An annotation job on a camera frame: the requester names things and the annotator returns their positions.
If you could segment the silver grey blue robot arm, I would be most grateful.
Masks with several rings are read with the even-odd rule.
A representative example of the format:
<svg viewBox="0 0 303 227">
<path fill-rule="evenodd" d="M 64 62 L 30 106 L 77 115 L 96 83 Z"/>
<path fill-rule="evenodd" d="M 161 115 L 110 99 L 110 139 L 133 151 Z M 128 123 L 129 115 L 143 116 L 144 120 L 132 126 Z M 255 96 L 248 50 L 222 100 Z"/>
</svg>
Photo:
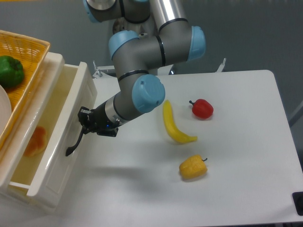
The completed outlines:
<svg viewBox="0 0 303 227">
<path fill-rule="evenodd" d="M 152 111 L 165 98 L 165 89 L 150 70 L 200 58 L 205 36 L 191 26 L 179 0 L 86 0 L 94 22 L 124 18 L 141 24 L 154 18 L 157 34 L 141 38 L 134 30 L 122 30 L 109 40 L 120 91 L 95 109 L 82 107 L 78 117 L 83 134 L 116 136 L 119 126 Z"/>
</svg>

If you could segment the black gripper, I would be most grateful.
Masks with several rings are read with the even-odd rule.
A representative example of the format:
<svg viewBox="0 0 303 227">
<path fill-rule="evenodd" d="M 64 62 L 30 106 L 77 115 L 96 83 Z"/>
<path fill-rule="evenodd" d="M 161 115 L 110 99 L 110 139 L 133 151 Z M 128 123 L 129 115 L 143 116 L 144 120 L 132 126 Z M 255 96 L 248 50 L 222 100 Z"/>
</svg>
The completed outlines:
<svg viewBox="0 0 303 227">
<path fill-rule="evenodd" d="M 110 120 L 105 107 L 106 102 L 92 110 L 84 106 L 80 108 L 78 119 L 83 134 L 93 132 L 100 136 L 116 137 L 120 121 L 118 118 Z"/>
</svg>

